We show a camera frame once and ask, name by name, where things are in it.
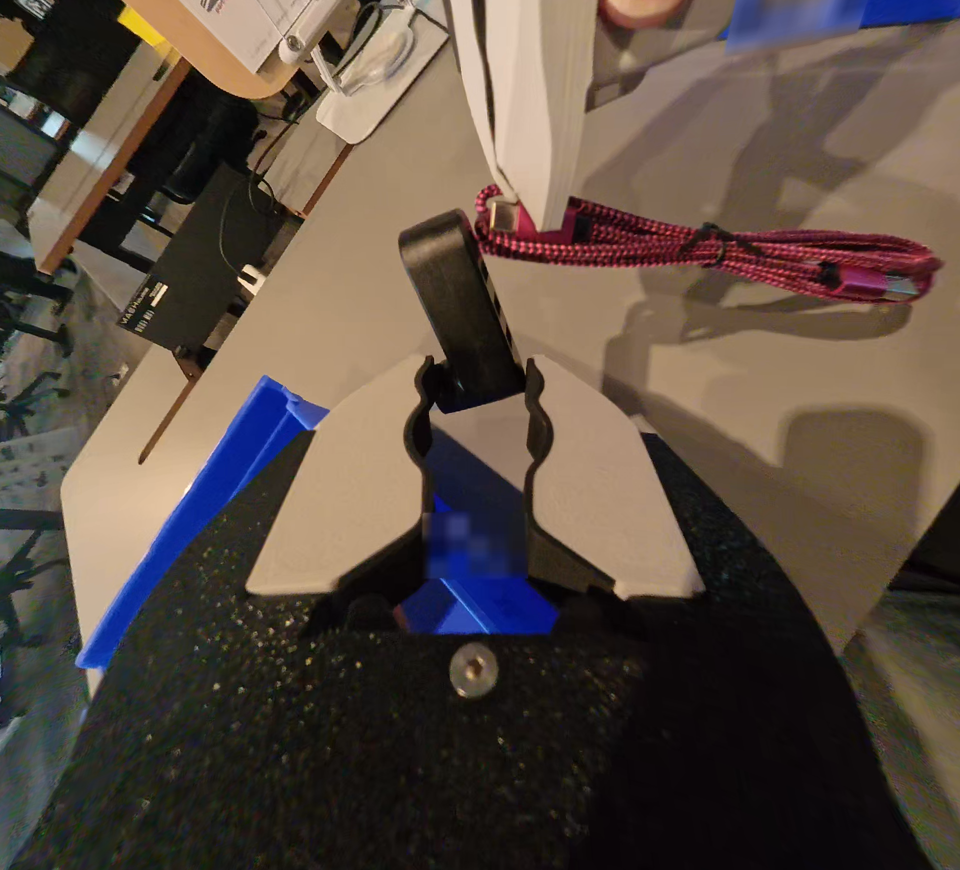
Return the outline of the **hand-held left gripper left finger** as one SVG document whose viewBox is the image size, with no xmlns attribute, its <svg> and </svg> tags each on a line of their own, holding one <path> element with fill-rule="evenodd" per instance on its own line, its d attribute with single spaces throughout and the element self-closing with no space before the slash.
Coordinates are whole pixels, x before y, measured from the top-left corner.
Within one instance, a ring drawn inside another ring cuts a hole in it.
<svg viewBox="0 0 960 870">
<path fill-rule="evenodd" d="M 407 597 L 426 577 L 432 356 L 407 356 L 318 424 L 246 578 L 258 597 Z"/>
</svg>

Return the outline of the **wooden top office desk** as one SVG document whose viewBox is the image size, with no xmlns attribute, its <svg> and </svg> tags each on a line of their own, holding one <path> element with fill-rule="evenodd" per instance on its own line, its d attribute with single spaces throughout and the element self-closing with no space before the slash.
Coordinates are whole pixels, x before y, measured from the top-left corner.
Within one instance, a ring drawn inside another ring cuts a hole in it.
<svg viewBox="0 0 960 870">
<path fill-rule="evenodd" d="M 51 275 L 127 168 L 191 70 L 171 46 L 142 42 L 90 119 L 68 141 L 27 212 L 33 260 Z"/>
</svg>

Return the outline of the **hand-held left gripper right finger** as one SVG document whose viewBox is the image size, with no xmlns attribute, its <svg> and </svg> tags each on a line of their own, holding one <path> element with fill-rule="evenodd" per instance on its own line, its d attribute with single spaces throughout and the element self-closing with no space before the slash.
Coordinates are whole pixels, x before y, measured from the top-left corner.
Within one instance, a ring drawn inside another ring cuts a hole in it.
<svg viewBox="0 0 960 870">
<path fill-rule="evenodd" d="M 531 357 L 527 575 L 576 593 L 690 600 L 704 582 L 642 433 L 593 386 Z"/>
</svg>

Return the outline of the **black flat panel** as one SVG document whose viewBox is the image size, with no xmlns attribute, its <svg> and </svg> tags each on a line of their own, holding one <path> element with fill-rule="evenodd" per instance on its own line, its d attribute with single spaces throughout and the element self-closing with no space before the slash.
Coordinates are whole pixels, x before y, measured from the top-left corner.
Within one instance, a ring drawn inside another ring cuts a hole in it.
<svg viewBox="0 0 960 870">
<path fill-rule="evenodd" d="M 252 300 L 236 272 L 250 264 L 264 273 L 271 247 L 303 222 L 273 199 L 264 182 L 220 166 L 121 310 L 117 326 L 179 360 L 206 366 L 217 327 L 226 316 L 241 315 Z"/>
</svg>

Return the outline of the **yellow plastic bin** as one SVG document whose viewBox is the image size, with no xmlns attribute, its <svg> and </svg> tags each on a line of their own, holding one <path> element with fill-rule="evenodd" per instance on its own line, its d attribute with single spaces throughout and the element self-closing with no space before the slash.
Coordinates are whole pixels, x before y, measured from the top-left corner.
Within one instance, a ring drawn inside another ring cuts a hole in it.
<svg viewBox="0 0 960 870">
<path fill-rule="evenodd" d="M 124 6 L 117 16 L 117 22 L 160 55 L 169 53 L 169 41 L 132 7 Z"/>
</svg>

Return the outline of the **black power adapter block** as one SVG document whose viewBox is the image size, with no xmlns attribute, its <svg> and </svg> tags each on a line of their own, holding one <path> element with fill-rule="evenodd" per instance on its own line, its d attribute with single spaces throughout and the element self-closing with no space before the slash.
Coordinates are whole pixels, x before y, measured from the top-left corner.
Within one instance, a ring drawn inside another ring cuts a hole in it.
<svg viewBox="0 0 960 870">
<path fill-rule="evenodd" d="M 403 230 L 398 250 L 443 353 L 428 377 L 438 409 L 455 413 L 522 394 L 522 360 L 462 210 Z"/>
</svg>

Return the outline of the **white monitor stand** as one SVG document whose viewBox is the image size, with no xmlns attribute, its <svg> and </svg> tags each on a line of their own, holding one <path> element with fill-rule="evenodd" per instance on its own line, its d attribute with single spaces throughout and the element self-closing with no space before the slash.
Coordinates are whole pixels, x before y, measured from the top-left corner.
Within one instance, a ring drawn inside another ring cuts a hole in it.
<svg viewBox="0 0 960 870">
<path fill-rule="evenodd" d="M 315 118 L 345 144 L 375 132 L 449 40 L 443 0 L 373 3 L 332 69 Z"/>
</svg>

